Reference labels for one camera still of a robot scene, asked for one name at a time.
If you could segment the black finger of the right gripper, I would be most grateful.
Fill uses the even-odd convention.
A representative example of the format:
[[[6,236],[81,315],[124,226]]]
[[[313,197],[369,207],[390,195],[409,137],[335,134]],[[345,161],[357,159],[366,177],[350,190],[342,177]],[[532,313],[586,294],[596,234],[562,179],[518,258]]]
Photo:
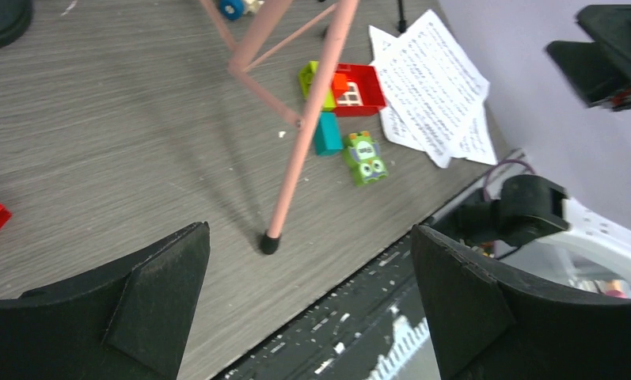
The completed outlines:
[[[586,6],[576,23],[592,41],[555,40],[546,53],[588,108],[631,108],[631,4]]]

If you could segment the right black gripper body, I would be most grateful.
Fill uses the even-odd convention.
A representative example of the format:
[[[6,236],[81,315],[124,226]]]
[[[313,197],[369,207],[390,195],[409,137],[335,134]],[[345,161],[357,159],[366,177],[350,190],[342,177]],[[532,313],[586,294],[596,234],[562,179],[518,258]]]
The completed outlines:
[[[631,31],[601,32],[601,93],[598,103],[615,112],[631,109]]]

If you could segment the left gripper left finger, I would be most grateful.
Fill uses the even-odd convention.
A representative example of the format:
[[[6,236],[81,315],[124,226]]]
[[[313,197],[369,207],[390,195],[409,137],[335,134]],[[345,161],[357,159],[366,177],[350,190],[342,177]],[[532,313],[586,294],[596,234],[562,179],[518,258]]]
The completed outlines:
[[[95,269],[0,299],[0,379],[175,379],[210,256],[194,222]]]

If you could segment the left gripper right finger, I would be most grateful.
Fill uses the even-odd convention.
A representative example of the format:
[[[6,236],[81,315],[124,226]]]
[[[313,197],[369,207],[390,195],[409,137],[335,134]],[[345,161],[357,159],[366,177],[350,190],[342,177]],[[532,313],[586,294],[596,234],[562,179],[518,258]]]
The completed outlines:
[[[631,300],[582,291],[414,226],[411,254],[443,379],[631,379]]]

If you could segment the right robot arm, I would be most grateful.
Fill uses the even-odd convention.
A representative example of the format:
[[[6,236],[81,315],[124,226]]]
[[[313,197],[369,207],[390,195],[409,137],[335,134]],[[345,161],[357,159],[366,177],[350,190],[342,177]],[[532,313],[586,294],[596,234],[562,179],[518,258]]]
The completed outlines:
[[[631,4],[585,6],[576,22],[590,40],[555,40],[546,52],[588,108],[631,109]],[[495,199],[486,188],[478,188],[429,224],[468,246],[503,241],[512,252],[533,241],[560,246],[631,286],[631,230],[536,174],[509,177]]]

